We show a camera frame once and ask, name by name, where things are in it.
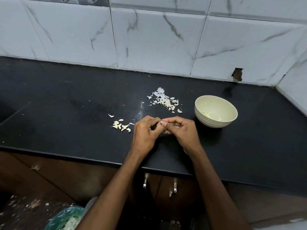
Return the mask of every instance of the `right hand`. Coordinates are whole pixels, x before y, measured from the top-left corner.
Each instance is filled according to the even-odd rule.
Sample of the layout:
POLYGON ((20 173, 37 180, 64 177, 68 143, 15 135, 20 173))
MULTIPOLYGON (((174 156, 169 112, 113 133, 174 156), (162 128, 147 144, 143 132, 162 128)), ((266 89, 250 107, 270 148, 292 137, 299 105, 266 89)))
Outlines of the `right hand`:
POLYGON ((174 134, 189 156, 193 152, 199 151, 200 149, 203 150, 193 120, 172 117, 162 119, 162 121, 162 125, 166 129, 165 133, 174 134))

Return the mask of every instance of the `wall tile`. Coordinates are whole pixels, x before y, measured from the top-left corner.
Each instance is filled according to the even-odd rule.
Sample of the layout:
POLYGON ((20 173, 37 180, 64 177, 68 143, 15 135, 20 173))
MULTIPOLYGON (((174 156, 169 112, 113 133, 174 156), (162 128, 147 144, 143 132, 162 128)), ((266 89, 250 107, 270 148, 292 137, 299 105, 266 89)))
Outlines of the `wall tile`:
POLYGON ((116 68, 110 8, 23 0, 50 61, 116 68))
POLYGON ((277 89, 307 116, 307 50, 289 69, 277 89))
POLYGON ((307 22, 307 0, 212 0, 209 15, 307 22))
POLYGON ((234 69, 242 68, 243 83, 269 85, 306 29, 300 24, 208 16, 191 76, 233 81, 234 69))
POLYGON ((0 55, 48 60, 20 0, 0 0, 0 55))
POLYGON ((207 14, 211 0, 110 0, 111 7, 207 14))
POLYGON ((190 76, 203 15, 111 8, 118 67, 190 76))

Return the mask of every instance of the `plastic bag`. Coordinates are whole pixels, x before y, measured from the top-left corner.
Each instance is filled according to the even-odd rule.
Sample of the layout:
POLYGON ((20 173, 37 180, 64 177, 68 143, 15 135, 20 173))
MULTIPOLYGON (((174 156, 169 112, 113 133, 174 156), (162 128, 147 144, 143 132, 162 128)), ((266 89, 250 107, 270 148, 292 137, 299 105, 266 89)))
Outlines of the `plastic bag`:
POLYGON ((84 208, 80 206, 71 206, 59 212, 53 217, 44 230, 59 230, 72 218, 79 218, 82 216, 84 208))

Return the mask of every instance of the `cream bowl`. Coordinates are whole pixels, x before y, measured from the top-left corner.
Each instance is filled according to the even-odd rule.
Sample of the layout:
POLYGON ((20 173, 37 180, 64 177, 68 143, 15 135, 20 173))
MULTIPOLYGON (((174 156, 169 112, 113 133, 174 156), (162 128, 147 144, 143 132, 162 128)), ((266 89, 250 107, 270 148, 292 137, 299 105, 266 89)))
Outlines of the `cream bowl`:
POLYGON ((194 110, 197 119, 212 128, 225 127, 238 117, 238 111, 233 104, 212 95, 198 97, 194 110))

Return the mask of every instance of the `kitchen counter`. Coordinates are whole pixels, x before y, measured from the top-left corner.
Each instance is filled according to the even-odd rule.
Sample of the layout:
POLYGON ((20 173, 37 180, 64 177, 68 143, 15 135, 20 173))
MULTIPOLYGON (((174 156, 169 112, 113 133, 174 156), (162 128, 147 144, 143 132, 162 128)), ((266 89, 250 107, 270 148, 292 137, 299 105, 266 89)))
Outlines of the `kitchen counter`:
MULTIPOLYGON (((0 57, 0 81, 3 151, 119 167, 133 125, 131 133, 121 132, 111 127, 113 121, 178 115, 195 120, 222 180, 307 194, 307 118, 274 88, 8 57, 0 57), (148 106, 147 96, 159 87, 179 99, 181 114, 148 106), (202 95, 230 101, 238 118, 221 129, 202 125, 194 114, 194 101, 202 95)), ((194 176, 172 135, 158 138, 142 168, 194 176)))

